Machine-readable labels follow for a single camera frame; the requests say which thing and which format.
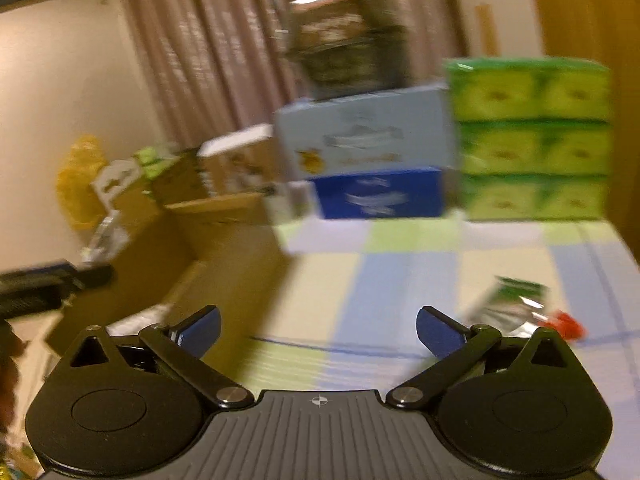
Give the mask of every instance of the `pink patterned curtain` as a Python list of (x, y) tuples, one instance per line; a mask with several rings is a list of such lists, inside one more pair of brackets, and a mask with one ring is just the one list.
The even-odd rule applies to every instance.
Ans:
[[(304, 92), (282, 57), (291, 0), (126, 0), (129, 18), (167, 132), (183, 147), (270, 122)], [(395, 0), (410, 30), (416, 80), (458, 56), (446, 0)]]

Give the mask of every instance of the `beige wall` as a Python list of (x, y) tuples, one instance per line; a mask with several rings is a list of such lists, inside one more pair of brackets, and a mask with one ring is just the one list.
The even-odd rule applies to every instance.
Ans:
[(109, 158), (162, 139), (119, 0), (0, 12), (0, 269), (68, 258), (81, 242), (55, 195), (82, 133)]
[(463, 27), (472, 56), (482, 55), (482, 43), (475, 7), (490, 4), (503, 56), (543, 55), (542, 34), (535, 0), (458, 0)]

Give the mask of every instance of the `red object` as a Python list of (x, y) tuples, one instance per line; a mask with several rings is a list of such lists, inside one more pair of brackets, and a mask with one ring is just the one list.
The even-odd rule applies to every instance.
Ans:
[(583, 339), (587, 335), (585, 328), (566, 312), (553, 313), (541, 326), (555, 328), (567, 341)]

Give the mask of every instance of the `dark blue box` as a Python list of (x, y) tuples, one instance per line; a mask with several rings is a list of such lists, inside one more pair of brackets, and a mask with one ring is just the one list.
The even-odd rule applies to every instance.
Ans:
[(322, 214), (337, 218), (441, 216), (442, 172), (437, 168), (377, 171), (312, 179)]

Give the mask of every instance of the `checkered tablecloth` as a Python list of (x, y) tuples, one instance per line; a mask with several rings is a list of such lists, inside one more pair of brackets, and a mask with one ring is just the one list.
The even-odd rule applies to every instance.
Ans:
[(433, 357), (415, 335), (430, 304), (460, 318), (496, 275), (543, 283), (551, 308), (588, 330), (575, 351), (605, 397), (614, 433), (599, 471), (639, 480), (640, 272), (607, 222), (324, 221), (278, 228), (294, 264), (238, 378), (261, 389), (393, 384)]

